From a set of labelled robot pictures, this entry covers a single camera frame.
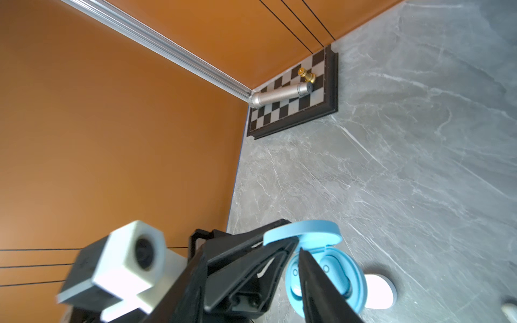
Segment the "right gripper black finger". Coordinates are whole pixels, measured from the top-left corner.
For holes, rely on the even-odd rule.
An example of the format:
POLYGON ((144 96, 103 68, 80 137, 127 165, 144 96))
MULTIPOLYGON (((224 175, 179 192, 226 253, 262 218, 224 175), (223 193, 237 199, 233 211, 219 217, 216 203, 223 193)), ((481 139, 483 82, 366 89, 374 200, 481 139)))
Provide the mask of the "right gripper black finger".
POLYGON ((300 286, 305 322, 363 323, 311 253, 300 250, 300 286))

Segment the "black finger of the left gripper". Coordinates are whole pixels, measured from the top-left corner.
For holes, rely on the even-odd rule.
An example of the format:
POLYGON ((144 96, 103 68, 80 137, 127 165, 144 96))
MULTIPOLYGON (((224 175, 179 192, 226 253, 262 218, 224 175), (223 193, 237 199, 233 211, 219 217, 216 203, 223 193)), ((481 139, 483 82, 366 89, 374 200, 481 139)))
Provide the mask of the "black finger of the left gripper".
POLYGON ((237 258, 244 256, 253 246, 263 242, 264 234, 277 227, 290 224, 291 221, 280 219, 255 230, 236 235, 225 235, 208 240, 201 247, 209 266, 226 266, 237 258))
POLYGON ((207 277, 207 313, 265 313, 299 239, 287 238, 252 249, 207 277))

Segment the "blue earbud charging case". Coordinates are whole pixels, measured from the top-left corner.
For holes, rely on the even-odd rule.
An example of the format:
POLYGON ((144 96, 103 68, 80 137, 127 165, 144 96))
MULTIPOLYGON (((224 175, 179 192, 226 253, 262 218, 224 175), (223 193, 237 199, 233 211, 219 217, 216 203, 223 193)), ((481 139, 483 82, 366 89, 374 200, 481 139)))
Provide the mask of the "blue earbud charging case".
POLYGON ((267 231, 263 236, 263 244, 266 246, 292 237, 298 238, 299 242, 285 273, 285 289, 296 313, 301 317, 305 316, 298 269, 299 253, 303 249, 311 253, 341 298, 356 314, 360 314, 368 296, 366 277, 353 258, 335 248, 343 240, 339 226, 326 220, 290 223, 267 231))

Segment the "white earbud charging case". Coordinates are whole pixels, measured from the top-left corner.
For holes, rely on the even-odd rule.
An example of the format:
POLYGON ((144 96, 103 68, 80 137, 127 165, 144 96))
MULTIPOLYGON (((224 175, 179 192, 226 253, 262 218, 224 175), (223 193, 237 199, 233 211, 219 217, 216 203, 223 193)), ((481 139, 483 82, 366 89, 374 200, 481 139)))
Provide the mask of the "white earbud charging case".
POLYGON ((393 282, 380 274, 365 274, 367 298, 365 308, 387 310, 397 301, 398 293, 393 282))

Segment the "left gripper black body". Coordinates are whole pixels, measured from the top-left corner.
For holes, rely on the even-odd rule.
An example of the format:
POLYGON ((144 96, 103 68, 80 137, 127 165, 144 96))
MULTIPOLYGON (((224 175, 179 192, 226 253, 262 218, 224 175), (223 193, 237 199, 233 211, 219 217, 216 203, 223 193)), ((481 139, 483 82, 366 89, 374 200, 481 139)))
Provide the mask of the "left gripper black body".
POLYGON ((207 277, 223 266, 209 266, 201 247, 210 239, 228 234, 219 230, 196 230, 191 235, 186 269, 145 322, 251 322, 266 313, 207 313, 204 310, 207 277))

